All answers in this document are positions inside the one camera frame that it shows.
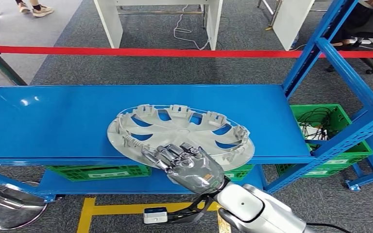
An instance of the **robotic arm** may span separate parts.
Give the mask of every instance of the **robotic arm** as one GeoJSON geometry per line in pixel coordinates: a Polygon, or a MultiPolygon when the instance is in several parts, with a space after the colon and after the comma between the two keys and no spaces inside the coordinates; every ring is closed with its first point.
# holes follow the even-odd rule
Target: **robotic arm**
{"type": "Polygon", "coordinates": [[[220,216],[231,226],[246,233],[314,233],[292,210],[258,188],[240,186],[224,176],[222,167],[202,148],[187,143],[180,147],[170,144],[142,154],[167,173],[169,179],[200,194],[191,206],[173,213],[166,209],[144,211],[146,224],[195,222],[213,201],[223,208],[220,216]],[[198,204],[205,201],[204,208],[198,204]]]}

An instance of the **yellow floor tape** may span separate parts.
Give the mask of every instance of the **yellow floor tape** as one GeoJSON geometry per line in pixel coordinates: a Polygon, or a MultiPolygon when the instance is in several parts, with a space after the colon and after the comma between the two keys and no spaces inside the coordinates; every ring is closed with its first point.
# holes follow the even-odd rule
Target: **yellow floor tape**
{"type": "MultiPolygon", "coordinates": [[[[88,233],[91,227],[92,216],[96,215],[131,215],[142,214],[144,209],[153,207],[166,207],[168,212],[174,212],[191,205],[191,202],[180,203],[158,203],[158,204],[135,204],[135,205],[95,205],[95,198],[85,198],[82,206],[81,217],[79,218],[77,233],[88,233]]],[[[212,203],[208,211],[219,209],[217,203],[212,203]]],[[[230,233],[231,226],[218,215],[218,226],[220,233],[230,233]]]]}

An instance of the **sneaker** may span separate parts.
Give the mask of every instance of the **sneaker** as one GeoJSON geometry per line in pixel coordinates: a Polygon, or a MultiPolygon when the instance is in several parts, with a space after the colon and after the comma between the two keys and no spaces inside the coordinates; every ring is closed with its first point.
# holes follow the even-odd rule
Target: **sneaker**
{"type": "Polygon", "coordinates": [[[18,7],[19,7],[19,12],[21,12],[21,13],[26,14],[26,13],[31,12],[31,10],[29,10],[29,8],[28,8],[28,7],[26,6],[26,4],[23,3],[23,2],[20,2],[20,3],[18,4],[18,7]]]}
{"type": "Polygon", "coordinates": [[[40,11],[33,9],[33,16],[35,17],[44,17],[46,15],[49,15],[50,13],[53,13],[53,8],[43,6],[43,5],[41,5],[40,11]]]}

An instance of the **red rope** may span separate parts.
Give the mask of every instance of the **red rope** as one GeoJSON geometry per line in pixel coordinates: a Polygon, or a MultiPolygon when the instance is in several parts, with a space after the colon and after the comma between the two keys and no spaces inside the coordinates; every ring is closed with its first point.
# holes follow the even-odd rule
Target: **red rope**
{"type": "MultiPolygon", "coordinates": [[[[52,55],[105,55],[142,57],[258,57],[297,58],[302,51],[281,50],[163,50],[163,49],[110,49],[72,47],[18,47],[0,46],[1,53],[52,55]]],[[[373,58],[373,51],[340,51],[344,58],[373,58]]]]}

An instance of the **green plastic crate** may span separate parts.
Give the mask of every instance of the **green plastic crate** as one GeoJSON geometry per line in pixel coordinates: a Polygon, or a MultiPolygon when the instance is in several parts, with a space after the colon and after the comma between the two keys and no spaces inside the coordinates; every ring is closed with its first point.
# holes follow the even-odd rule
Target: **green plastic crate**
{"type": "MultiPolygon", "coordinates": [[[[328,135],[334,136],[338,132],[342,131],[345,127],[351,124],[351,120],[342,109],[339,104],[308,104],[308,105],[291,105],[292,112],[297,119],[297,121],[305,118],[305,113],[311,112],[313,110],[323,110],[330,112],[329,120],[327,120],[327,115],[323,112],[322,115],[314,115],[308,120],[314,121],[313,126],[322,125],[323,122],[327,122],[325,127],[328,131],[328,135]]],[[[307,144],[306,145],[310,150],[315,150],[317,145],[307,144]]],[[[314,171],[309,172],[304,175],[304,177],[329,177],[341,170],[346,169],[352,164],[361,161],[364,158],[373,154],[373,150],[367,144],[366,141],[362,141],[357,145],[353,146],[344,153],[341,153],[334,157],[333,159],[327,161],[325,164],[319,166],[314,171]]],[[[283,174],[289,167],[292,167],[292,164],[276,165],[278,174],[283,174]]]]}
{"type": "Polygon", "coordinates": [[[225,172],[225,176],[231,179],[232,181],[242,181],[248,173],[254,168],[254,164],[245,164],[233,170],[225,172]]]}
{"type": "Polygon", "coordinates": [[[152,169],[145,165],[135,166],[46,166],[70,181],[93,181],[116,178],[151,176],[152,169]]]}
{"type": "MultiPolygon", "coordinates": [[[[351,120],[339,104],[307,104],[307,105],[291,105],[291,110],[294,113],[294,116],[297,120],[303,116],[303,114],[313,111],[319,108],[318,110],[330,110],[330,120],[329,124],[326,126],[328,129],[328,135],[334,136],[338,132],[342,131],[345,127],[351,124],[351,120]]],[[[310,118],[312,121],[316,121],[316,125],[319,125],[319,122],[326,121],[326,116],[324,115],[315,115],[310,118]]],[[[308,145],[312,150],[316,145],[308,145]]],[[[323,164],[324,167],[333,167],[333,168],[347,168],[351,164],[356,163],[364,158],[373,154],[373,150],[367,144],[366,141],[362,141],[357,145],[353,146],[349,150],[345,151],[334,157],[332,160],[323,164]]]]}
{"type": "MultiPolygon", "coordinates": [[[[295,165],[294,164],[276,164],[275,165],[279,176],[284,174],[288,168],[293,167],[293,166],[295,165]]],[[[320,166],[316,168],[315,170],[310,171],[309,173],[305,174],[303,177],[304,178],[325,178],[325,177],[330,177],[342,170],[344,170],[344,168],[327,168],[327,167],[320,166]]]]}

